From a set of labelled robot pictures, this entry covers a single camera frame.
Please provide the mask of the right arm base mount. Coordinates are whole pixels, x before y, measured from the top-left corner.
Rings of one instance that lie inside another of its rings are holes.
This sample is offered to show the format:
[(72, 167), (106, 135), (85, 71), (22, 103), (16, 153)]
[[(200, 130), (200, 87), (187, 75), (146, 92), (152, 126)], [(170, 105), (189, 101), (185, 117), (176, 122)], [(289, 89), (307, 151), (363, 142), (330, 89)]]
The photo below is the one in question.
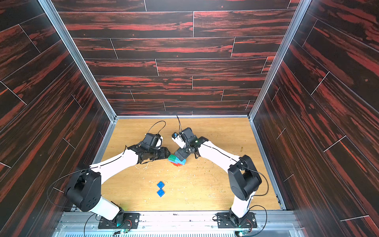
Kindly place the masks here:
[(237, 217), (231, 210), (229, 212), (218, 212), (213, 216), (212, 220), (216, 222), (219, 229), (257, 228), (255, 214), (250, 211), (243, 217)]

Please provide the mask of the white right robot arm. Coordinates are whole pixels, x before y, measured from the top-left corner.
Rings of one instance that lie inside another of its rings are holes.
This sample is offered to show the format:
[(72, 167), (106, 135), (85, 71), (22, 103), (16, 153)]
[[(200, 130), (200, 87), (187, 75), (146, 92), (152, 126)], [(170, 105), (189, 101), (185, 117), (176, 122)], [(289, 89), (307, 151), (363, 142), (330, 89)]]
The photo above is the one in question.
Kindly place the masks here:
[(177, 158), (185, 160), (190, 154), (195, 154), (196, 157), (210, 160), (228, 174), (231, 191), (235, 196), (230, 214), (239, 219), (245, 217), (251, 199), (262, 183), (251, 158), (228, 153), (204, 137), (185, 138), (183, 134), (174, 133), (172, 140), (179, 146), (175, 152)]

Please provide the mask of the light blue lego brick small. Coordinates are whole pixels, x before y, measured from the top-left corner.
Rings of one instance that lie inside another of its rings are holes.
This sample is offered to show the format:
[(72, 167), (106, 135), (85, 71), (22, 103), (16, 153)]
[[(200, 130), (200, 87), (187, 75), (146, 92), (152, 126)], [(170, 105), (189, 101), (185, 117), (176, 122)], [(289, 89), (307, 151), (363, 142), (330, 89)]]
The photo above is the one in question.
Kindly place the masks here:
[(182, 161), (179, 159), (178, 163), (180, 163), (180, 164), (182, 164), (182, 165), (184, 166), (185, 163), (186, 163), (186, 161), (187, 161), (186, 159), (184, 159), (184, 160), (182, 160)]

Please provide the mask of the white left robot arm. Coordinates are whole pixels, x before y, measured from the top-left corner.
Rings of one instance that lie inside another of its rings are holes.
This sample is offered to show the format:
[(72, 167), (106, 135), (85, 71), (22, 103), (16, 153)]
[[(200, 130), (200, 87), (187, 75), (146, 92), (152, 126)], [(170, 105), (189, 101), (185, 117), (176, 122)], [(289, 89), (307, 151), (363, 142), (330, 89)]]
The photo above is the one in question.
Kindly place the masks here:
[(65, 190), (65, 197), (83, 212), (93, 212), (120, 226), (124, 223), (124, 210), (102, 197), (102, 185), (121, 171), (143, 161), (167, 159), (171, 153), (166, 147), (146, 150), (133, 146), (104, 162), (73, 173)]

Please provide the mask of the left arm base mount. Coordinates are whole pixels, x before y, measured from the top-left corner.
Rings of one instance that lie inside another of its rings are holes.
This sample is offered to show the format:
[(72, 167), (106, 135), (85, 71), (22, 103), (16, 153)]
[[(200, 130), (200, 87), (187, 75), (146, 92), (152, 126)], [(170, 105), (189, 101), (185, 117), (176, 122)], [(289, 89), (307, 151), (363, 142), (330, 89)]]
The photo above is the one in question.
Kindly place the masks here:
[(100, 230), (127, 230), (137, 229), (140, 221), (140, 213), (120, 212), (113, 220), (101, 217), (98, 229)]

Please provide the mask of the green long lego brick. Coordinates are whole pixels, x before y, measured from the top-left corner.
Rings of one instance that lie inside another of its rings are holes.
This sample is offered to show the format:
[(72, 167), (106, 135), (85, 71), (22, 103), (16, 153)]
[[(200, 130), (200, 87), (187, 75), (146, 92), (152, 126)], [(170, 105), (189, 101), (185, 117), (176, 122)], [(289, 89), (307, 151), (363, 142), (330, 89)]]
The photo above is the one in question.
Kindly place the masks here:
[(177, 162), (177, 163), (178, 163), (178, 161), (179, 161), (179, 159), (178, 159), (175, 155), (170, 155), (170, 156), (168, 157), (168, 160), (169, 160), (169, 161), (173, 161), (173, 162)]

